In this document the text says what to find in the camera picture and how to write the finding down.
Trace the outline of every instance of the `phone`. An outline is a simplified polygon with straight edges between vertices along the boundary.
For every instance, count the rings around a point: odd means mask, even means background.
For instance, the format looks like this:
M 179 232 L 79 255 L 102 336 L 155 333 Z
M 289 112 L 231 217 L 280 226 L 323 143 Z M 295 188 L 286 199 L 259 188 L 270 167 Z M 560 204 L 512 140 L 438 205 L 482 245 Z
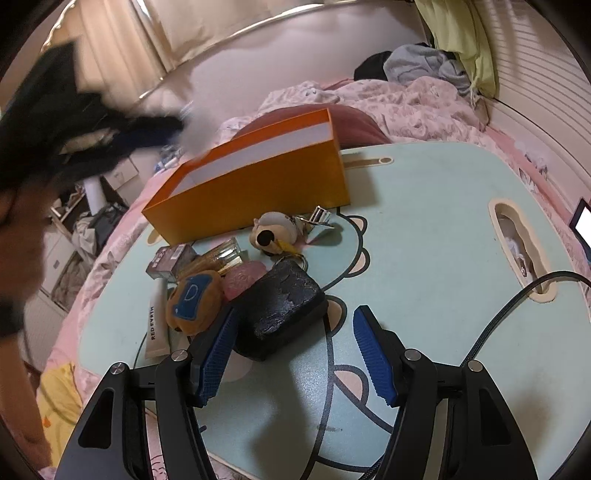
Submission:
M 580 200 L 574 211 L 569 227 L 583 245 L 587 260 L 591 262 L 591 207 L 584 199 Z

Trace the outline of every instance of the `white bottle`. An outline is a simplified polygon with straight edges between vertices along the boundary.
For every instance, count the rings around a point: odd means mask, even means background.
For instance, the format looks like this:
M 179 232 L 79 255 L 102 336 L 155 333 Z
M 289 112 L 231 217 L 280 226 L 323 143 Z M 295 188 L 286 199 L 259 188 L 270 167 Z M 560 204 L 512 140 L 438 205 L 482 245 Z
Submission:
M 148 332 L 146 334 L 146 358 L 170 355 L 168 325 L 166 324 L 166 301 L 168 299 L 168 280 L 156 278 L 150 297 L 148 311 Z

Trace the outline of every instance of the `beige curtain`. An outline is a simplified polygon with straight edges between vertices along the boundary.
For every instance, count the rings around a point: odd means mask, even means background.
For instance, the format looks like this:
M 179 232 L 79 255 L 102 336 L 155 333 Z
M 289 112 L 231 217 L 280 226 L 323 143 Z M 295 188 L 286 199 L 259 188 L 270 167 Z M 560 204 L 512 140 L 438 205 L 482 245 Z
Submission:
M 314 0 L 131 0 L 174 67 L 254 23 Z
M 66 7 L 44 50 L 77 40 L 77 82 L 106 103 L 129 109 L 165 75 L 159 56 L 127 0 L 77 0 Z

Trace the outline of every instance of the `phone screen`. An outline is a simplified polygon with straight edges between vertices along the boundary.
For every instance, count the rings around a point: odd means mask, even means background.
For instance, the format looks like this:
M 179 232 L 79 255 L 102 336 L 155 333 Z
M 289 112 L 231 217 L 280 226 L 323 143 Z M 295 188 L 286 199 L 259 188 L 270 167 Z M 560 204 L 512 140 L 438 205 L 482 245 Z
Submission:
M 579 220 L 575 223 L 574 229 L 583 238 L 588 246 L 591 246 L 591 210 L 585 206 Z

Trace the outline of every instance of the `white tube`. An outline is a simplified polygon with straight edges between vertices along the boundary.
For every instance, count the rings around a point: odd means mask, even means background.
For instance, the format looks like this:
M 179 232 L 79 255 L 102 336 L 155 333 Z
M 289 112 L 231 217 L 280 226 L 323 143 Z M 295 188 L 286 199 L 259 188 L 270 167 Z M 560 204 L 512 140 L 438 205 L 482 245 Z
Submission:
M 103 192 L 103 187 L 100 185 L 100 177 L 86 179 L 84 181 L 84 190 L 90 207 L 90 214 L 96 215 L 107 204 L 105 192 Z
M 150 297 L 148 311 L 148 332 L 146 334 L 146 358 L 170 355 L 168 325 L 166 324 L 166 301 L 168 280 L 156 278 Z

